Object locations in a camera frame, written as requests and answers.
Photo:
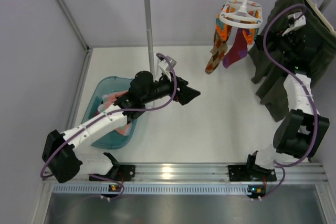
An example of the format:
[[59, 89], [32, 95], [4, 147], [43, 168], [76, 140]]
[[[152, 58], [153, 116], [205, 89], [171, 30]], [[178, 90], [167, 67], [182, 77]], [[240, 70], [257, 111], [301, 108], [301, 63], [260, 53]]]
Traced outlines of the argyle brown orange sock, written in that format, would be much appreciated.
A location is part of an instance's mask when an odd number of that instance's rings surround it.
[[210, 50], [212, 56], [210, 57], [205, 68], [206, 74], [211, 74], [217, 69], [219, 64], [223, 61], [228, 49], [227, 41], [230, 37], [232, 27], [223, 23], [219, 17], [216, 18], [216, 26], [213, 38], [213, 47]]

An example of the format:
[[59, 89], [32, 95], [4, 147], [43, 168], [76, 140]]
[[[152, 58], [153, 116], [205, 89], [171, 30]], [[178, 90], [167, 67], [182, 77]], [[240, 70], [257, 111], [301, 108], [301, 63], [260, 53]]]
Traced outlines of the maroon purple sock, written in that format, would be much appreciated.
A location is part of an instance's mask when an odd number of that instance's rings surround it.
[[240, 61], [245, 58], [247, 55], [247, 40], [244, 37], [244, 34], [248, 34], [249, 32], [246, 29], [239, 28], [236, 33], [236, 37], [234, 43], [228, 53], [225, 55], [223, 60], [223, 67], [228, 68], [232, 64]]
[[110, 105], [113, 105], [117, 98], [127, 93], [127, 91], [113, 92], [102, 96], [102, 102], [97, 108], [97, 114], [105, 111]]

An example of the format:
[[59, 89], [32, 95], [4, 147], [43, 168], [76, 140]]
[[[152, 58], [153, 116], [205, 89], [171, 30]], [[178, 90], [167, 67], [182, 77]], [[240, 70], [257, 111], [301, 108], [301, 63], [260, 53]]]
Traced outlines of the pink patterned sock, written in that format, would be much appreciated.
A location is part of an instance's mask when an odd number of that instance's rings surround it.
[[122, 127], [115, 129], [115, 131], [122, 136], [129, 136], [132, 130], [132, 127], [133, 127], [133, 124], [129, 123], [127, 125], [124, 125]]

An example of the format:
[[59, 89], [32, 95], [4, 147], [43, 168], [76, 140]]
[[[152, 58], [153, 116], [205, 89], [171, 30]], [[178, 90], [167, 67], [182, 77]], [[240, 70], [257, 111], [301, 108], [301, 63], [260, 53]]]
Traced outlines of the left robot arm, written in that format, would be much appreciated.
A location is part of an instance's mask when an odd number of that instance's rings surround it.
[[86, 153], [86, 147], [137, 120], [148, 111], [145, 107], [148, 103], [169, 97], [170, 101], [186, 105], [200, 94], [174, 72], [163, 74], [155, 81], [150, 72], [140, 71], [130, 82], [128, 91], [103, 112], [64, 132], [51, 131], [42, 154], [43, 168], [49, 169], [59, 183], [86, 174], [93, 179], [112, 179], [117, 172], [117, 160], [109, 153]]

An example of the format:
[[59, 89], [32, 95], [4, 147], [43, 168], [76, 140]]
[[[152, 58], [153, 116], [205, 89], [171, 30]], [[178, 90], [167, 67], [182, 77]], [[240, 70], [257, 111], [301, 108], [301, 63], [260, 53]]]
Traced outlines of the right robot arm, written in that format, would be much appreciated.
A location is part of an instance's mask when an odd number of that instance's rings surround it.
[[277, 128], [272, 145], [248, 155], [246, 174], [251, 180], [275, 181], [274, 168], [295, 166], [317, 152], [328, 128], [328, 118], [319, 115], [311, 93], [308, 68], [291, 59], [283, 87], [289, 112]]

